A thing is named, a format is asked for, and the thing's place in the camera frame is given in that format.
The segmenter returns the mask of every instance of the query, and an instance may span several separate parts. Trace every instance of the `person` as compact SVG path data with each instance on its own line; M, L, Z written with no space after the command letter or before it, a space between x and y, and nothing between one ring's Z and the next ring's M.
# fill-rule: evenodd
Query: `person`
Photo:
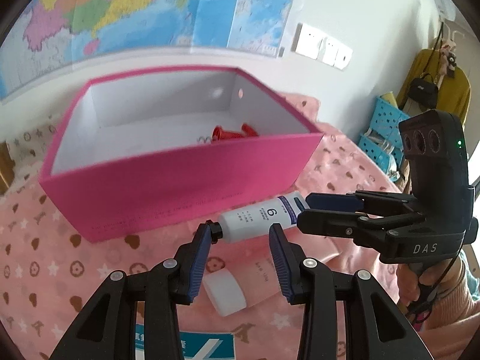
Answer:
M397 283L400 302L408 306L418 300L419 282L432 286L450 260L427 269L420 279L408 265L399 264ZM419 336L435 360L458 360L480 326L480 301L474 301L467 285L465 263L457 258L441 281L430 317Z

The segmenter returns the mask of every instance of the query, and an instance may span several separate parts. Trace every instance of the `hand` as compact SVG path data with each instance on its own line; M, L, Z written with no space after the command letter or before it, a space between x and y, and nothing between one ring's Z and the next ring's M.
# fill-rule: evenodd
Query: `hand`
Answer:
M410 270L408 265L399 264L397 268L397 284L400 302L408 306L411 302L418 300L420 296L419 281L426 286L433 286L447 268L448 264L450 264L450 261L451 259L446 259L430 267L422 274L420 280L417 275ZM444 290L453 287L457 283L461 271L462 262L460 258L457 258L452 268L450 268L441 281Z

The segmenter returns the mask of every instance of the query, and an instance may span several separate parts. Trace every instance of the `red object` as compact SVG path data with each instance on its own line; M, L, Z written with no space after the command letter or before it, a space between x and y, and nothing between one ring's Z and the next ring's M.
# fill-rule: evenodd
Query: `red object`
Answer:
M212 133L212 140L226 140L233 138L245 138L245 135L236 131L224 130L222 126L215 127Z
M247 137L258 137L258 133L255 131L255 129L246 123L242 124L241 130Z

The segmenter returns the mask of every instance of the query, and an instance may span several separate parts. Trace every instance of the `blue storage basket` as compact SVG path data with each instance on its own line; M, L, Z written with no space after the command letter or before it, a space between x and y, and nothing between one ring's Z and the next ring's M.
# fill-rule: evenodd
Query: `blue storage basket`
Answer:
M360 147L365 154L367 154L370 159L377 164L383 173L387 173L388 165L390 164L390 156L379 146L377 146L375 142L370 140L370 138L366 137L365 135L360 135L358 147Z
M400 150L395 147L392 151L392 155L395 158L395 162L397 163L397 169L400 169L400 165L402 165L403 160L403 150Z
M398 124L408 118L407 114L395 108L384 99L377 97L377 104L371 118L370 128L378 132L396 148L403 149Z

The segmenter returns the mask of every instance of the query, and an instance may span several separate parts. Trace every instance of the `yellow coat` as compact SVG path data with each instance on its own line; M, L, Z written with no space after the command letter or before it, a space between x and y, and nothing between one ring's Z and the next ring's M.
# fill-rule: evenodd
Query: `yellow coat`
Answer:
M403 108L407 97L405 96L410 88L410 83L414 78L420 77L422 75L423 69L427 64L428 58L430 57L431 49L424 49L419 52L415 60L413 61L412 67L403 83L402 89L397 96L397 102L400 109ZM435 51L428 68L426 69L427 73L430 73L434 78L437 75L437 66L438 59L440 58L440 52ZM465 75L462 69L459 67L455 68L455 78L450 78L445 76L443 78L443 83L438 92L438 103L437 109L441 111L450 112L455 114L460 118L462 124L465 123L467 118L467 112L470 105L470 83L469 79Z

